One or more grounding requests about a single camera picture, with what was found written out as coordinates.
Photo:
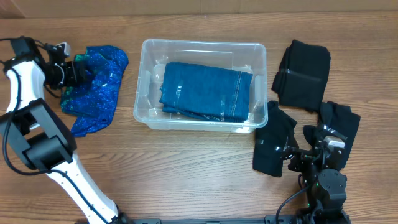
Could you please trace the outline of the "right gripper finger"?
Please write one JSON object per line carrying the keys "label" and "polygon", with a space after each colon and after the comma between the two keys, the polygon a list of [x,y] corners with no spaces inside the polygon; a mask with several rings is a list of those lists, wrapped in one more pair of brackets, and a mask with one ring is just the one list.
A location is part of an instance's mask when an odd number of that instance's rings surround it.
{"label": "right gripper finger", "polygon": [[323,142],[325,131],[316,126],[306,126],[306,141],[312,148]]}
{"label": "right gripper finger", "polygon": [[292,157],[293,148],[298,149],[299,145],[295,139],[294,131],[286,131],[282,132],[282,159],[288,159]]}

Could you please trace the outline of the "shiny blue sequin fabric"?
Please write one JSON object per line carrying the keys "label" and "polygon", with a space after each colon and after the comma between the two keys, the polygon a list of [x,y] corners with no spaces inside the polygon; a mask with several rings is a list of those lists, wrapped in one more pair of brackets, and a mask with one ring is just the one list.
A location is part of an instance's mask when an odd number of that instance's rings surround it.
{"label": "shiny blue sequin fabric", "polygon": [[122,49],[103,45],[87,47],[75,61],[84,65],[90,80],[66,88],[60,106],[64,113],[76,116],[71,133],[83,137],[111,124],[129,60]]}

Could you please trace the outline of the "blue denim jeans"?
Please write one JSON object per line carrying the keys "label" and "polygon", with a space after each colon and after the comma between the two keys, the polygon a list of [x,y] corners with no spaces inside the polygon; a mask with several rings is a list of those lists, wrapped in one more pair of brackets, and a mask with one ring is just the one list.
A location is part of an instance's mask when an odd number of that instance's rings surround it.
{"label": "blue denim jeans", "polygon": [[170,62],[165,66],[159,102],[166,113],[241,123],[249,114],[252,78],[242,71]]}

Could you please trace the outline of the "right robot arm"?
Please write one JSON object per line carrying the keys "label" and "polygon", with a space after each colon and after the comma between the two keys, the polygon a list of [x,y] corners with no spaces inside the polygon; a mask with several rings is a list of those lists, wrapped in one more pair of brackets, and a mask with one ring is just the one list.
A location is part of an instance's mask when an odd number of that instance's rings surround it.
{"label": "right robot arm", "polygon": [[[347,198],[347,177],[338,168],[347,137],[327,125],[316,127],[313,137],[315,141],[310,150],[292,146],[283,150],[281,158],[290,160],[288,169],[300,173],[301,190],[286,199],[278,208],[276,223],[351,222],[343,210]],[[290,217],[281,218],[279,214],[284,205],[303,193],[307,196],[307,208],[298,210]]]}

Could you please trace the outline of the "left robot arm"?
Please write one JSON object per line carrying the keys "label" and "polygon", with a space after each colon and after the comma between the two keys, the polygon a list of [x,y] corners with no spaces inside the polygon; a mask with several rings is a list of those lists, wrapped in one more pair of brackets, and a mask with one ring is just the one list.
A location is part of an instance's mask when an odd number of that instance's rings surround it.
{"label": "left robot arm", "polygon": [[43,44],[24,36],[9,41],[15,56],[3,62],[11,84],[10,103],[1,116],[6,164],[20,175],[46,174],[79,206],[88,223],[130,223],[87,173],[73,134],[45,102],[45,90],[88,81],[84,65],[67,60],[66,42]]}

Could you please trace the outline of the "black taped garment right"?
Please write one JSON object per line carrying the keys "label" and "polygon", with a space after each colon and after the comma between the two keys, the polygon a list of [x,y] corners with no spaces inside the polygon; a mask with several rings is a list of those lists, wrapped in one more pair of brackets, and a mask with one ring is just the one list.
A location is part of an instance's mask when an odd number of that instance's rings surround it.
{"label": "black taped garment right", "polygon": [[[338,170],[345,167],[351,149],[353,147],[354,139],[358,132],[361,117],[351,111],[351,107],[347,105],[339,105],[332,101],[322,103],[318,114],[318,124],[316,127],[324,129],[326,136],[344,136],[345,148],[343,159],[340,160]],[[306,139],[306,126],[303,128],[303,133]]]}

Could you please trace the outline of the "large folded black garment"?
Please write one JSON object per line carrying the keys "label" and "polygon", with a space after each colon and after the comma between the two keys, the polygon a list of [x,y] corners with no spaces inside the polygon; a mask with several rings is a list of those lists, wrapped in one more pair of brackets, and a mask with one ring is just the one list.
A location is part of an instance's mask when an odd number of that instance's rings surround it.
{"label": "large folded black garment", "polygon": [[326,47],[293,40],[284,52],[272,84],[279,104],[310,112],[319,111],[330,62],[331,54]]}

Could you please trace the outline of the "clear plastic storage bin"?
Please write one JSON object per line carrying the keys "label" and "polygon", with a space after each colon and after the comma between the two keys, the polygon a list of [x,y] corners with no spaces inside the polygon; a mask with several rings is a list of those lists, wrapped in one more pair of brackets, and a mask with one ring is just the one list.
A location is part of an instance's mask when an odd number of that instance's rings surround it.
{"label": "clear plastic storage bin", "polygon": [[[243,123],[210,122],[162,112],[165,66],[200,64],[251,73],[249,114]],[[267,124],[267,50],[260,43],[147,39],[142,44],[134,118],[151,129],[250,134]]]}

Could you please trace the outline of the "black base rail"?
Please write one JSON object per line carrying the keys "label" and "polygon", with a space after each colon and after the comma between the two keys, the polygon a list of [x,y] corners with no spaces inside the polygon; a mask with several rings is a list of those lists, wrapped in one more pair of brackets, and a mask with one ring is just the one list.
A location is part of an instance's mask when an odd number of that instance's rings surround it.
{"label": "black base rail", "polygon": [[264,218],[222,218],[222,219],[186,219],[186,220],[161,220],[158,218],[135,219],[133,224],[305,224],[311,220],[299,218],[295,215],[279,215],[276,221],[275,215],[266,215]]}

